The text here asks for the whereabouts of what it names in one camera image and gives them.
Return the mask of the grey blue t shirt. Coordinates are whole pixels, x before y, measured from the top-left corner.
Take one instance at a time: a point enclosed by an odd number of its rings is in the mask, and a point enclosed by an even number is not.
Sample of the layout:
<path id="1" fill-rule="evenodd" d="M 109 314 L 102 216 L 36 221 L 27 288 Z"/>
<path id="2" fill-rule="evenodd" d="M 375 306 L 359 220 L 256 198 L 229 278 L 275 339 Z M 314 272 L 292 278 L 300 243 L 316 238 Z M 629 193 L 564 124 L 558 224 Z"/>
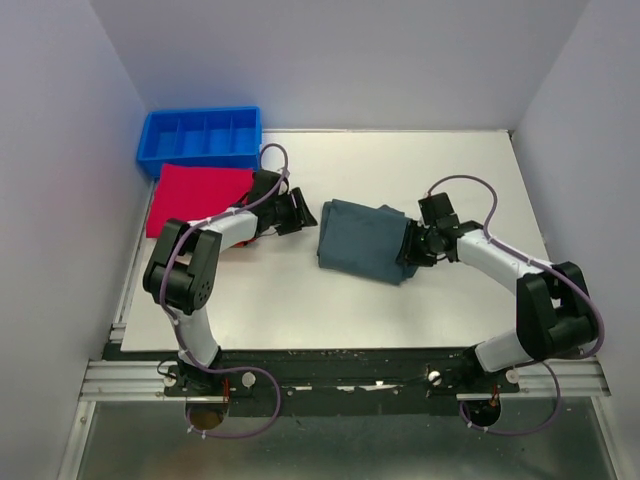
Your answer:
<path id="1" fill-rule="evenodd" d="M 409 218 L 387 205 L 344 200 L 324 203 L 317 248 L 322 269 L 398 286 L 417 268 L 397 262 Z"/>

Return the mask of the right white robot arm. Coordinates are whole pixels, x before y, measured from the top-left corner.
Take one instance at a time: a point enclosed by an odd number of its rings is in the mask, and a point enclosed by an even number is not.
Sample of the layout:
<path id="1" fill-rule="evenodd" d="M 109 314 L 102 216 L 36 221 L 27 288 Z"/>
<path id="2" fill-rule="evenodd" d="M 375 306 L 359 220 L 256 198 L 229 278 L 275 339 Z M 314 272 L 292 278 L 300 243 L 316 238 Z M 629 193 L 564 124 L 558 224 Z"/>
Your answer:
<path id="1" fill-rule="evenodd" d="M 397 256 L 400 264 L 462 263 L 515 297 L 515 327 L 461 355 L 454 372 L 467 389 L 483 391 L 494 383 L 496 372 L 567 356 L 599 339 L 602 321 L 577 265 L 551 264 L 500 243 L 484 225 L 460 221 L 445 193 L 421 199 L 419 208 L 422 220 L 411 220 L 405 228 Z"/>

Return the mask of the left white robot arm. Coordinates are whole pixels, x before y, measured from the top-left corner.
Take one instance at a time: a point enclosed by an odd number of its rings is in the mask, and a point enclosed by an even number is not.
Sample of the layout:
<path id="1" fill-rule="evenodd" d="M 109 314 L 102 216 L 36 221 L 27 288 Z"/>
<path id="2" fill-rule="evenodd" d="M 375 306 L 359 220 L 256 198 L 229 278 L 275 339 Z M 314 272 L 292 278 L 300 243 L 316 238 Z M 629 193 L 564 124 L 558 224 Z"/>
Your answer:
<path id="1" fill-rule="evenodd" d="M 220 254 L 250 243 L 273 229 L 280 235 L 315 227 L 300 188 L 286 172 L 260 169 L 241 198 L 223 212 L 197 220 L 168 220 L 143 275 L 143 289 L 162 308 L 178 342 L 179 376 L 201 395 L 222 380 L 221 355 L 206 305 L 212 295 Z"/>

